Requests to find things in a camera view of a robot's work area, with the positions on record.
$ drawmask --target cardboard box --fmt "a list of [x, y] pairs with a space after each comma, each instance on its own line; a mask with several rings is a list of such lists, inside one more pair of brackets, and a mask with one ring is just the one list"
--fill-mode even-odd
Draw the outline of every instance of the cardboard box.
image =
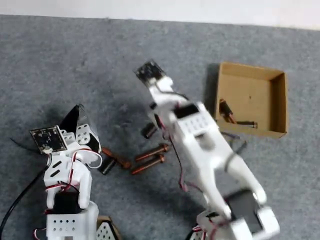
[[[287, 76], [277, 69], [220, 64], [214, 118], [221, 131], [280, 138], [288, 132]], [[257, 129], [227, 122], [219, 111], [225, 99], [236, 121], [255, 121]]]

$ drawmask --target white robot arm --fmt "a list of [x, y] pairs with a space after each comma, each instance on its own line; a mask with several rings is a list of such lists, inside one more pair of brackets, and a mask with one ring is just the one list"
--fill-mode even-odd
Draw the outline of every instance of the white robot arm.
[[43, 178], [47, 239], [102, 239], [97, 233], [98, 206], [90, 201], [92, 175], [88, 169], [101, 165], [102, 148], [83, 106], [75, 106], [59, 126], [30, 133], [40, 151], [49, 154]]
[[[207, 217], [209, 213], [216, 212], [219, 216], [214, 221], [228, 221], [229, 232], [233, 233], [233, 238], [222, 235], [217, 239], [264, 240], [277, 234], [279, 225], [271, 208], [263, 207], [267, 201], [264, 189], [242, 157], [231, 149], [204, 104], [192, 103], [184, 95], [174, 92], [171, 88], [172, 79], [154, 61], [145, 63], [135, 73], [148, 87], [155, 102], [149, 113], [150, 118], [169, 134], [172, 143], [183, 147], [196, 173], [196, 182], [208, 204], [208, 210], [197, 217], [203, 232], [216, 231], [212, 218]], [[237, 211], [231, 209], [233, 205], [228, 204], [217, 189], [215, 179], [217, 169], [224, 169], [239, 181], [243, 189], [249, 190], [259, 206], [255, 209], [257, 222], [261, 226], [258, 232], [250, 231], [248, 227], [250, 223], [244, 218], [236, 220]], [[235, 202], [243, 199], [246, 194], [247, 192], [244, 192], [241, 196], [240, 194], [234, 196]]]

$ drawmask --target circuit board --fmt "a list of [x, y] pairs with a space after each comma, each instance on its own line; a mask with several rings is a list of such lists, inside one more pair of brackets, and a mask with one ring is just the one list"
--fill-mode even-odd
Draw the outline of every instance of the circuit board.
[[138, 70], [135, 71], [135, 75], [138, 79], [140, 79], [147, 87], [154, 84], [151, 80], [159, 80], [163, 76], [165, 76], [165, 72], [159, 67], [155, 61], [150, 60], [147, 61], [144, 65], [139, 67]]
[[67, 150], [66, 143], [58, 126], [30, 130], [30, 134], [41, 153], [52, 149], [52, 152]]

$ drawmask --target white wall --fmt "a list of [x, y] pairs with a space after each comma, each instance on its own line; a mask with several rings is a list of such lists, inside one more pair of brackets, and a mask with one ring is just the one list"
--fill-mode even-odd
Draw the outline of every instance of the white wall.
[[250, 24], [320, 30], [319, 0], [0, 0], [0, 14]]

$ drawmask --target black cylinder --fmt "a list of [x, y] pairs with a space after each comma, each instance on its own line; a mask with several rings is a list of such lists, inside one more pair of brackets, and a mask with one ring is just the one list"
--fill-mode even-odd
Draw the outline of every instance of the black cylinder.
[[103, 175], [107, 175], [110, 170], [115, 166], [116, 160], [112, 157], [105, 156], [101, 166], [98, 168], [98, 171]]
[[141, 131], [142, 136], [144, 136], [146, 139], [149, 139], [152, 137], [152, 135], [157, 131], [157, 127], [152, 123], [148, 123]]

